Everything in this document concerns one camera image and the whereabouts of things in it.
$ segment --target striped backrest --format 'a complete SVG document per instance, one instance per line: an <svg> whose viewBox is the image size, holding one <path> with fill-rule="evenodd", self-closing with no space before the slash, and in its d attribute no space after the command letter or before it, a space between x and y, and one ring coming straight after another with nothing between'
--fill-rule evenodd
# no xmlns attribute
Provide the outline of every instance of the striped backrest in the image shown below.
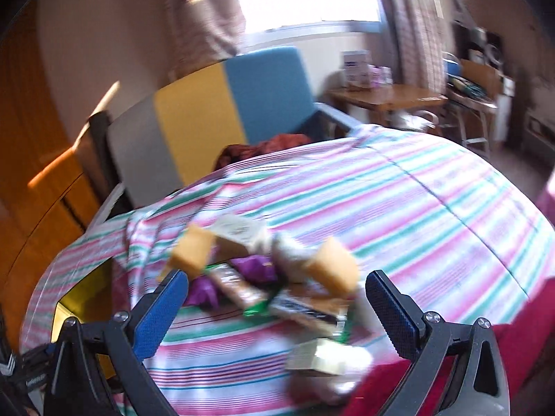
<svg viewBox="0 0 555 416"><path fill-rule="evenodd" d="M192 73L128 109L108 129L135 207L209 173L224 147L298 132L314 114L299 52L275 47Z"/></svg>

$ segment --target yellow stripe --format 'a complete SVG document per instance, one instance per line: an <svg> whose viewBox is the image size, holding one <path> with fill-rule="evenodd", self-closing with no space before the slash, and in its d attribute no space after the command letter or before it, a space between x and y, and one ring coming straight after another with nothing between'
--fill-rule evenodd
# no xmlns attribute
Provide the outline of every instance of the yellow stripe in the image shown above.
<svg viewBox="0 0 555 416"><path fill-rule="evenodd" d="M160 89L154 94L154 108L185 184L212 172L224 147L246 143L221 63Z"/></svg>

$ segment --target blue gripper pad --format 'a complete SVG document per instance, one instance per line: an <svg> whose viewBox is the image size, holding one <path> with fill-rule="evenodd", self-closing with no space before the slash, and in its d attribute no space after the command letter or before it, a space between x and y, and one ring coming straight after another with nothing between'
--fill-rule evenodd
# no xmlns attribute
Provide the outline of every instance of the blue gripper pad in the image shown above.
<svg viewBox="0 0 555 416"><path fill-rule="evenodd" d="M401 294L382 271L373 271L368 275L366 298L399 356L416 360L420 354L420 339L426 330L418 305L409 296Z"/></svg>
<svg viewBox="0 0 555 416"><path fill-rule="evenodd" d="M131 310L126 333L139 361L156 353L188 291L187 275L174 269Z"/></svg>

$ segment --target pink curtain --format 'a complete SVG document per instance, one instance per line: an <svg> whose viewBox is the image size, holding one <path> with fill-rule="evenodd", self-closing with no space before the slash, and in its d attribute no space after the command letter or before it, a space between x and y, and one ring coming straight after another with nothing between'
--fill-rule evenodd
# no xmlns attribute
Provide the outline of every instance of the pink curtain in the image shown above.
<svg viewBox="0 0 555 416"><path fill-rule="evenodd" d="M434 0L382 0L399 47L403 82L445 89L441 19Z"/></svg>
<svg viewBox="0 0 555 416"><path fill-rule="evenodd" d="M245 17L238 0L164 0L176 78L239 53Z"/></svg>

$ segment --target purple candy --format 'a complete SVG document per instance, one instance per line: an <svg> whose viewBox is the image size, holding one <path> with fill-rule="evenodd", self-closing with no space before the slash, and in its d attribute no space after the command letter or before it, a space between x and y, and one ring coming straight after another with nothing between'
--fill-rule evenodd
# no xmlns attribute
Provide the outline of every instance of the purple candy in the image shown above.
<svg viewBox="0 0 555 416"><path fill-rule="evenodd" d="M212 308L218 308L217 288L210 278L205 275L195 278L189 285L189 294L184 306L203 305L210 303Z"/></svg>
<svg viewBox="0 0 555 416"><path fill-rule="evenodd" d="M246 258L235 258L229 261L237 271L252 283L271 283L278 280L276 269L270 257L252 255Z"/></svg>

